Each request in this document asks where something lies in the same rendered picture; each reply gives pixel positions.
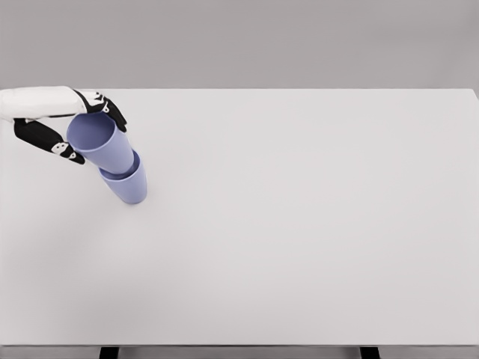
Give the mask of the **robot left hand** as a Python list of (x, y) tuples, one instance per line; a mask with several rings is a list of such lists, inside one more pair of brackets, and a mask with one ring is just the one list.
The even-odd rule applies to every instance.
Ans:
[(15, 136), (36, 148), (79, 165), (85, 158), (54, 129), (39, 120), (103, 113), (126, 132), (127, 121), (116, 104), (95, 90), (66, 85), (9, 88), (0, 90), (0, 120), (13, 124)]

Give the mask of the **lavender blue plastic cup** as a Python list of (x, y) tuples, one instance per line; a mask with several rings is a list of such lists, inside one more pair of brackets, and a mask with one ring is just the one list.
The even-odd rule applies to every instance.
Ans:
[(79, 114), (67, 128), (72, 148), (112, 174), (126, 173), (134, 163), (132, 147), (126, 134), (106, 114)]
[(109, 189), (124, 203), (137, 204), (147, 196), (147, 174), (139, 154), (132, 150), (134, 162), (124, 174), (112, 174), (99, 168), (99, 174)]

